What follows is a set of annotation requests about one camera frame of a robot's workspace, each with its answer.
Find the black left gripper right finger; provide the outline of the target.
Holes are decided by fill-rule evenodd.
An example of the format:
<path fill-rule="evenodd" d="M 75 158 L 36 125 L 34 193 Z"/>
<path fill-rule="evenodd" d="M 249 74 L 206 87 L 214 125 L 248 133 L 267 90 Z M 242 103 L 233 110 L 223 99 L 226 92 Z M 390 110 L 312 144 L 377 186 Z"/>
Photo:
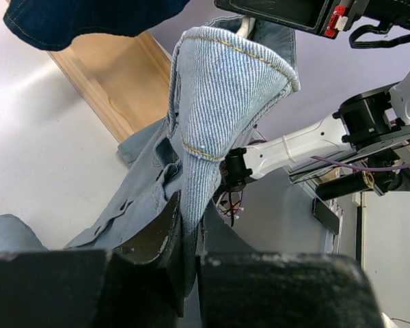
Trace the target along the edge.
<path fill-rule="evenodd" d="M 341 255 L 250 247 L 209 204 L 198 230 L 203 327 L 382 327 L 372 286 Z"/>

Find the white clothes hanger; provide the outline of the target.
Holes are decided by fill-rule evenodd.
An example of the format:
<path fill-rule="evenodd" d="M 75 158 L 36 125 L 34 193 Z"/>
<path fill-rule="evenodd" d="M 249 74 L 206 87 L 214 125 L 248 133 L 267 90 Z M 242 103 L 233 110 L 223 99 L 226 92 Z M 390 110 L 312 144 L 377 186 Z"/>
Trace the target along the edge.
<path fill-rule="evenodd" d="M 255 24 L 256 20 L 254 18 L 250 18 L 247 16 L 243 17 L 241 20 L 241 26 L 239 27 L 236 34 L 242 38 L 248 38 L 254 30 Z"/>

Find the light blue denim skirt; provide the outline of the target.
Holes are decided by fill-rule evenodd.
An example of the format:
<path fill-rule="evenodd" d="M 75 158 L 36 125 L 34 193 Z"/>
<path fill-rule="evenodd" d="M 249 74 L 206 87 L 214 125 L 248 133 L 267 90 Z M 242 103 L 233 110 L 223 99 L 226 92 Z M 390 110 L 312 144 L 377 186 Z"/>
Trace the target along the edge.
<path fill-rule="evenodd" d="M 68 248 L 115 249 L 180 192 L 184 291 L 194 285 L 197 227 L 221 183 L 219 167 L 236 139 L 300 88 L 295 31 L 257 20 L 251 38 L 239 16 L 186 30 L 172 55 L 167 115 L 119 151 L 131 168 L 100 217 Z"/>

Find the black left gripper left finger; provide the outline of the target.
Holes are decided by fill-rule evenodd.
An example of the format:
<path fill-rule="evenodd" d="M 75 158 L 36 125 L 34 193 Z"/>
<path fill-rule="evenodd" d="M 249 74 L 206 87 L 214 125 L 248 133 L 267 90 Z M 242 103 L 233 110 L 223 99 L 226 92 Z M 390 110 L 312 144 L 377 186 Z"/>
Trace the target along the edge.
<path fill-rule="evenodd" d="M 175 327 L 184 314 L 180 193 L 115 249 L 0 252 L 0 327 Z"/>

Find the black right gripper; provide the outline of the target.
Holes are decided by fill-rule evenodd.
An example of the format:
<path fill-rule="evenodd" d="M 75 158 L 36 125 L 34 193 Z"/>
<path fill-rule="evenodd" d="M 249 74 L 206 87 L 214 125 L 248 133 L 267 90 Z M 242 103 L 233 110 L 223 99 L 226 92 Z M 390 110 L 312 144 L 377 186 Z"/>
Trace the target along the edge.
<path fill-rule="evenodd" d="M 410 1 L 317 1 L 264 0 L 215 1 L 215 6 L 227 12 L 285 25 L 311 34 L 322 35 L 335 8 L 346 8 L 345 30 L 362 17 L 391 23 L 410 31 Z"/>

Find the dark blue denim skirt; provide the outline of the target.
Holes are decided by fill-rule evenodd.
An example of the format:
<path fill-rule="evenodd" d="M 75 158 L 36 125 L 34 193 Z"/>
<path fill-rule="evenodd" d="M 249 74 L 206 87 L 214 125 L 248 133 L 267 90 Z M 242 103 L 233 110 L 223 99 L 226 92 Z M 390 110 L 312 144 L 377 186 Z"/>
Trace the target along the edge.
<path fill-rule="evenodd" d="M 18 38 L 43 51 L 61 51 L 80 35 L 135 37 L 183 11 L 187 1 L 11 1 L 3 22 Z"/>

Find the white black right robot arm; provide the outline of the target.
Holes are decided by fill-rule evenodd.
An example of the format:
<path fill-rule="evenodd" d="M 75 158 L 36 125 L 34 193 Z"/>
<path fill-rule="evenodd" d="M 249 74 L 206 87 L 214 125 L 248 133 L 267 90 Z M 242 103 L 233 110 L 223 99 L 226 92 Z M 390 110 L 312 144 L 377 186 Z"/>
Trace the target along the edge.
<path fill-rule="evenodd" d="M 324 38 L 350 33 L 353 49 L 390 49 L 410 43 L 410 1 L 217 1 L 218 8 L 259 18 Z M 322 200 L 358 191 L 386 193 L 410 161 L 410 71 L 399 82 L 358 94 L 307 128 L 272 141 L 231 150 L 221 165 L 217 195 L 232 195 L 281 167 L 312 159 L 290 173 L 302 182 L 331 167 L 347 167 L 350 176 L 322 183 Z"/>

